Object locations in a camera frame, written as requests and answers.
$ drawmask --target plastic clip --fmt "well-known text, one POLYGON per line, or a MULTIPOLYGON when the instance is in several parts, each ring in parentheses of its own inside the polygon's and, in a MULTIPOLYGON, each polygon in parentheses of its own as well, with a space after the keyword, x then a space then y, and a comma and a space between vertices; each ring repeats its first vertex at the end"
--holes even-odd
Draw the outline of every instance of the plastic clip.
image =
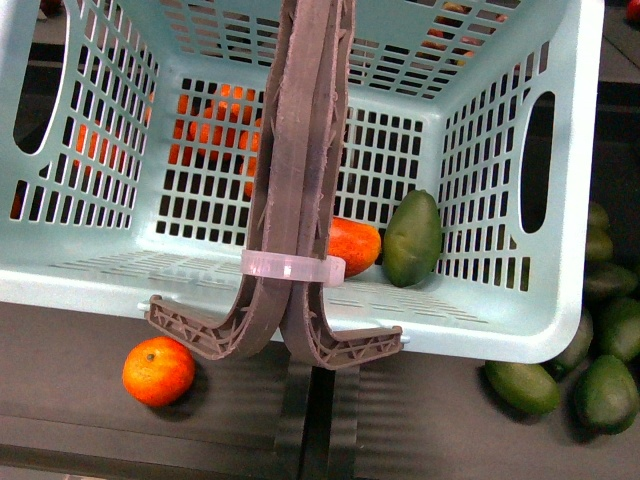
POLYGON ((327 287, 337 287, 344 282, 346 262, 339 257, 326 260, 298 257, 282 253, 243 250, 240 268, 243 274, 255 277, 319 282, 327 287))

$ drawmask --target light blue basket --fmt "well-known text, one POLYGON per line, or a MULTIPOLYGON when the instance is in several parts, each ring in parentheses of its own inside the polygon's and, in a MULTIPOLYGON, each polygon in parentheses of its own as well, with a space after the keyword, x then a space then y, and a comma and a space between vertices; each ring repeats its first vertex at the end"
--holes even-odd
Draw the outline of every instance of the light blue basket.
MULTIPOLYGON (((568 344, 580 313, 602 1, 464 0, 464 12, 444 3, 359 1, 336 199, 337 215, 384 229, 410 189, 426 189, 443 254, 415 288, 390 286, 374 266, 325 289, 327 317, 335 330, 401 325, 410 351, 542 361, 568 344), (545 92, 555 95, 548 202, 542 227, 526 233, 522 158, 545 92)), ((217 148, 174 131, 196 120, 192 107, 221 101, 222 84, 255 89, 237 100, 253 124, 279 8, 68 0, 60 93, 30 155, 13 128, 38 2, 4 2, 0 300, 142 318, 160 294, 226 315, 241 279, 248 152, 239 132, 217 148), (231 160, 209 161, 212 148, 231 160), (204 156, 183 161, 187 149, 204 156)), ((231 120, 216 120, 223 138, 239 130, 231 120)))

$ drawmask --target basket side handle hole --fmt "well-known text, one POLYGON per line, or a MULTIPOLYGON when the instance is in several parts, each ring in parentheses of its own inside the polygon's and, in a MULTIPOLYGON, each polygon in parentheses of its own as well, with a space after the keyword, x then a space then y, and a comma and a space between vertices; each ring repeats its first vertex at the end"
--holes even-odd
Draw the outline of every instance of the basket side handle hole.
MULTIPOLYGON (((65 22, 65 29, 68 28, 68 22, 65 22)), ((26 154, 34 154, 42 146, 56 99, 60 94, 62 65, 66 55, 64 44, 43 46, 37 43, 37 31, 36 25, 13 125, 13 140, 26 154)))
POLYGON ((555 95, 545 92, 534 103, 522 153, 520 219, 526 233, 544 224, 549 195, 555 95))

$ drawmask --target basket handle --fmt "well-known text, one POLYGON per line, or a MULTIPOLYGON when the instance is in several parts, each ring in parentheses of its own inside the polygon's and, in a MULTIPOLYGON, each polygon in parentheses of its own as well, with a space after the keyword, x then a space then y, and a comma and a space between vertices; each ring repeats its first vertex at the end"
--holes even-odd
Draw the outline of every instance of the basket handle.
POLYGON ((35 0, 7 0, 0 12, 0 141, 13 141, 29 51, 40 4, 35 0))

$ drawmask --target produce display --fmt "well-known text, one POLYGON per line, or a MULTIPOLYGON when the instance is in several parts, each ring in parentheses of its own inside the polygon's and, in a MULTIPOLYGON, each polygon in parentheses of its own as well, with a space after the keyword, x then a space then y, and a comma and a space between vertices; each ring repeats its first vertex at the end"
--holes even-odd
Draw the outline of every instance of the produce display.
POLYGON ((631 427, 640 410, 638 387, 627 366, 640 355, 640 302, 632 298, 637 272, 613 262, 609 225, 605 209, 590 202, 583 309, 566 349, 543 365, 486 361, 484 372, 506 403, 541 415, 560 403, 559 397, 552 401, 557 382, 576 371, 570 403, 580 424, 593 434, 613 435, 631 427))

